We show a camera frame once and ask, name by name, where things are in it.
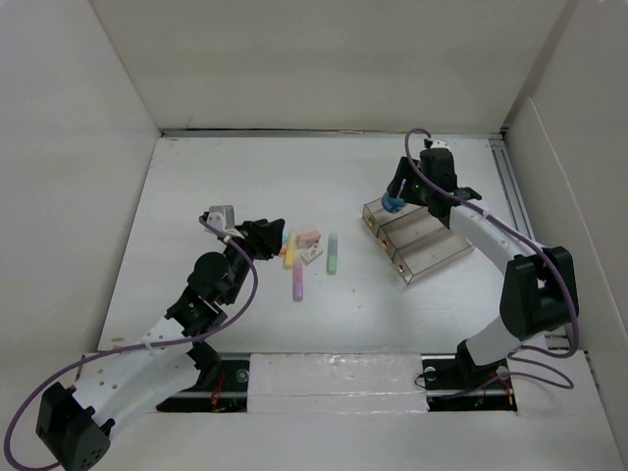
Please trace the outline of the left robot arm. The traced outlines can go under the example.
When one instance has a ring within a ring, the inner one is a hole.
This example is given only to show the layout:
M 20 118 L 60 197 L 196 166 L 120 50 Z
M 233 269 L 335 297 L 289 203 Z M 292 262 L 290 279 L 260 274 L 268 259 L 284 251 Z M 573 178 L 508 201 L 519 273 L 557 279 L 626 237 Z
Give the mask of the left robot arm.
M 207 338 L 231 322 L 224 308 L 236 302 L 254 263 L 279 255 L 285 221 L 245 221 L 226 232 L 203 214 L 200 224 L 224 245 L 194 263 L 180 297 L 135 345 L 114 348 L 92 376 L 42 394 L 35 432 L 65 470 L 88 470 L 137 417 L 192 386 L 218 380 L 221 355 Z

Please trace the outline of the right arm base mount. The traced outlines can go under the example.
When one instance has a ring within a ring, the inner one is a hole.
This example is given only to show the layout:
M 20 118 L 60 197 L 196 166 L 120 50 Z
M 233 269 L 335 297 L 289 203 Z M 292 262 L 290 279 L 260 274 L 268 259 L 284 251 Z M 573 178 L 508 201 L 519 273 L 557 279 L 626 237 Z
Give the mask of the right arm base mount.
M 453 354 L 428 354 L 421 356 L 414 383 L 425 393 L 429 412 L 516 412 L 511 380 L 498 375 L 506 368 L 501 359 L 465 377 Z

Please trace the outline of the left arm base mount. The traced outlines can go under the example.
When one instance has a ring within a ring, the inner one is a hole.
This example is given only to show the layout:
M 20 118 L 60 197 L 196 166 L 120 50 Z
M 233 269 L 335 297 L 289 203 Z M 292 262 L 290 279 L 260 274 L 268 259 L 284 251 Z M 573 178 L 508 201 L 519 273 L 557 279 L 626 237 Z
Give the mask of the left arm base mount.
M 247 409 L 249 353 L 218 353 L 207 342 L 187 354 L 198 373 L 195 383 L 156 406 L 164 413 L 239 413 Z

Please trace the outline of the blue round jar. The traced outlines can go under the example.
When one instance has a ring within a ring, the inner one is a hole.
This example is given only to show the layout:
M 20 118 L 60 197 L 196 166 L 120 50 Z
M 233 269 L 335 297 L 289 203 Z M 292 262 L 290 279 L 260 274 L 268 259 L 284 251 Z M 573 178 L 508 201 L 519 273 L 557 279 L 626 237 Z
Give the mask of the blue round jar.
M 406 206 L 402 198 L 390 196 L 387 192 L 381 198 L 382 208 L 390 214 L 397 214 Z

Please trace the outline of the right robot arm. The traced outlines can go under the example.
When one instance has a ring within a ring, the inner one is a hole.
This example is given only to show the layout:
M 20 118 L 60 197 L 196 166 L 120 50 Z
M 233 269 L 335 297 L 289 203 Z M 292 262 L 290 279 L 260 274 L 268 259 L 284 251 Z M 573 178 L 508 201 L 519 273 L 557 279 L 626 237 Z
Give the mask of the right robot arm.
M 508 354 L 579 316 L 573 257 L 562 246 L 545 247 L 492 215 L 475 189 L 461 186 L 452 153 L 426 139 L 418 158 L 405 154 L 382 196 L 394 214 L 421 206 L 445 228 L 471 241 L 502 273 L 497 317 L 457 347 L 449 374 L 464 386 L 487 380 Z

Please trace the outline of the yellow highlighter pen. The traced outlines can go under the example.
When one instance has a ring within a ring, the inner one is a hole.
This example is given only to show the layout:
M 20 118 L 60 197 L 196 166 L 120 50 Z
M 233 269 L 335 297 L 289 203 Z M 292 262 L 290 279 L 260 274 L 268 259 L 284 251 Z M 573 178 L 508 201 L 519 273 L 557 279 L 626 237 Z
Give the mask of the yellow highlighter pen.
M 288 234 L 288 240 L 286 244 L 286 251 L 284 255 L 284 267 L 291 269 L 294 265 L 295 251 L 297 248 L 297 232 L 290 232 Z

